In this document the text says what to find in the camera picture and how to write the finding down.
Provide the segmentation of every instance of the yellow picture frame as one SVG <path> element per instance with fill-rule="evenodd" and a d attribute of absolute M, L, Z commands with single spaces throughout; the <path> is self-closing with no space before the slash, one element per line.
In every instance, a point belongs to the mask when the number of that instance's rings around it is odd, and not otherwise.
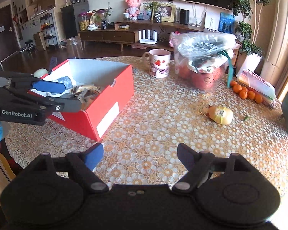
<path fill-rule="evenodd" d="M 158 7 L 160 7 L 161 9 L 163 8 L 163 10 L 160 10 L 161 21 L 163 21 L 163 22 L 174 22 L 174 17 L 175 17 L 175 12 L 176 12 L 176 5 L 169 4 L 169 5 L 166 5 L 166 6 L 158 6 Z M 151 19 L 152 20 L 154 19 L 154 14 L 155 14 L 155 12 L 153 11 L 152 14 L 151 14 Z"/>

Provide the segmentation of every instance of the stool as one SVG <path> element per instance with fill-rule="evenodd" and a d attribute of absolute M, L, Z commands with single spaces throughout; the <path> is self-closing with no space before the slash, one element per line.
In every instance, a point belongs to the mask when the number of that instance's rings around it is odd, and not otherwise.
<path fill-rule="evenodd" d="M 26 50 L 27 51 L 30 51 L 31 49 L 34 49 L 35 46 L 34 46 L 34 43 L 33 43 L 33 40 L 28 40 L 25 42 L 25 46 L 26 46 Z"/>

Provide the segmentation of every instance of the black cylinder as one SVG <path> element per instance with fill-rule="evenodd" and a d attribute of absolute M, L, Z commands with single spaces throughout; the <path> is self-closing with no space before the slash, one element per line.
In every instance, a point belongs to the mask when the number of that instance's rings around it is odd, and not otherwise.
<path fill-rule="evenodd" d="M 190 11 L 186 9 L 181 9 L 180 10 L 180 24 L 189 24 L 189 15 Z"/>

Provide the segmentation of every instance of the red box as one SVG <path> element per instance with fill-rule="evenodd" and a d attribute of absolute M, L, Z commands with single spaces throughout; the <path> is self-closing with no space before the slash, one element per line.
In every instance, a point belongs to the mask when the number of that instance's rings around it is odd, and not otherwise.
<path fill-rule="evenodd" d="M 100 141 L 105 131 L 134 94 L 131 65 L 91 59 L 68 59 L 56 66 L 50 75 L 44 75 L 42 79 L 56 81 L 65 76 L 72 77 L 72 80 L 76 81 L 76 84 L 72 83 L 73 86 L 93 83 L 105 87 L 105 89 L 86 111 L 54 112 L 50 118 L 83 136 Z M 62 95 L 32 91 L 44 97 L 60 97 Z"/>

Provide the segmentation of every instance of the lace tablecloth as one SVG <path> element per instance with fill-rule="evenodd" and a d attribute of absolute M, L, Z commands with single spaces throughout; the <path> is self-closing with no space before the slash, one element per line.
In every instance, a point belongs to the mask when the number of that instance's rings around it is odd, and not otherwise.
<path fill-rule="evenodd" d="M 134 67 L 134 96 L 103 137 L 104 158 L 95 169 L 109 186 L 122 184 L 174 184 L 186 173 L 177 158 L 184 142 L 197 151 L 217 157 L 242 154 L 279 190 L 288 181 L 288 134 L 283 129 L 280 103 L 274 110 L 251 100 L 241 100 L 222 82 L 213 94 L 201 94 L 174 75 L 148 74 L 141 57 L 107 57 Z M 223 105 L 234 112 L 233 122 L 219 125 L 204 113 L 208 104 Z M 245 115 L 250 119 L 242 121 Z M 42 152 L 62 157 L 85 151 L 94 141 L 51 120 L 44 126 L 11 123 L 6 137 L 14 160 L 26 167 Z"/>

